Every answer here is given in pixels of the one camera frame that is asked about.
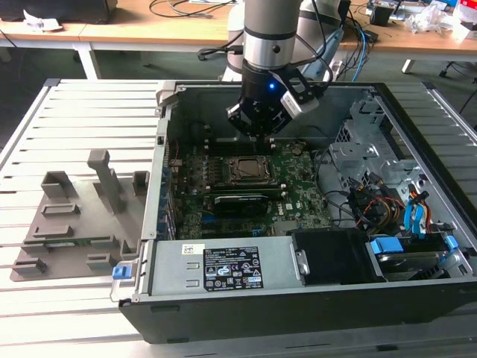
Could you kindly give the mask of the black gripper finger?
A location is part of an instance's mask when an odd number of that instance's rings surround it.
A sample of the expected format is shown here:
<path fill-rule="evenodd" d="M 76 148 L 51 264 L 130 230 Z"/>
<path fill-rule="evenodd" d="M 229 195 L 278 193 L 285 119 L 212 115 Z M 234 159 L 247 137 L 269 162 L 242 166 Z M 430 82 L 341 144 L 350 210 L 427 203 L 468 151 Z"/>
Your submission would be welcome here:
<path fill-rule="evenodd" d="M 226 109 L 227 120 L 240 134 L 260 146 L 263 144 L 262 125 L 250 112 L 252 109 L 250 105 L 240 101 Z"/>
<path fill-rule="evenodd" d="M 265 147 L 267 137 L 279 133 L 291 120 L 291 115 L 281 104 L 261 104 L 261 129 L 260 146 Z"/>

